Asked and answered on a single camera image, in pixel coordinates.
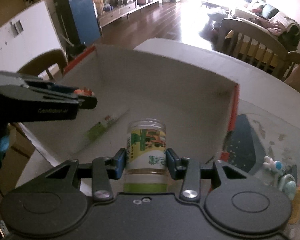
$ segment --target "jar label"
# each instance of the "jar label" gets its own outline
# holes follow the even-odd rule
[[[166,135],[155,129],[133,130],[128,136],[127,165],[131,169],[166,168]]]

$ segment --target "cushion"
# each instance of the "cushion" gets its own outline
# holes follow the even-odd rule
[[[256,2],[249,11],[253,13],[261,13],[263,8],[264,8],[263,4]]]
[[[258,2],[258,1],[257,1],[257,0],[252,0],[251,3],[248,5],[247,9],[248,9],[248,10],[251,10],[252,7],[254,6],[254,4],[255,4],[256,2]]]
[[[279,10],[277,8],[274,8],[270,4],[266,4],[262,10],[262,16],[269,20],[273,16],[275,16],[278,12],[279,12]]]
[[[265,1],[263,1],[263,0],[257,0],[258,1],[258,3],[260,4],[260,5],[263,5],[263,6],[265,6],[267,3],[265,2]]]

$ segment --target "door handle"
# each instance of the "door handle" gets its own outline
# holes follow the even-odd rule
[[[22,27],[22,24],[21,24],[20,20],[18,20],[18,21],[16,22],[16,25],[17,25],[17,27],[18,27],[19,32],[20,32],[20,33],[23,32],[23,27]]]

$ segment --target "black refrigerator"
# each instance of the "black refrigerator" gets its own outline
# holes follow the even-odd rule
[[[91,45],[100,38],[92,0],[55,0],[56,13],[64,35],[74,45]]]

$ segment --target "metal screw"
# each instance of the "metal screw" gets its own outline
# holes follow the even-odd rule
[[[110,197],[110,192],[107,190],[98,190],[94,193],[97,198],[108,198]]]
[[[144,197],[144,198],[142,199],[142,201],[143,201],[144,203],[148,203],[148,202],[151,201],[151,198]]]
[[[197,197],[197,195],[198,195],[198,193],[192,189],[187,189],[187,190],[183,191],[182,194],[186,198],[194,198],[194,197]]]
[[[142,204],[142,201],[141,201],[140,199],[135,199],[135,200],[133,201],[133,203],[136,204],[136,205],[141,205],[141,204]]]

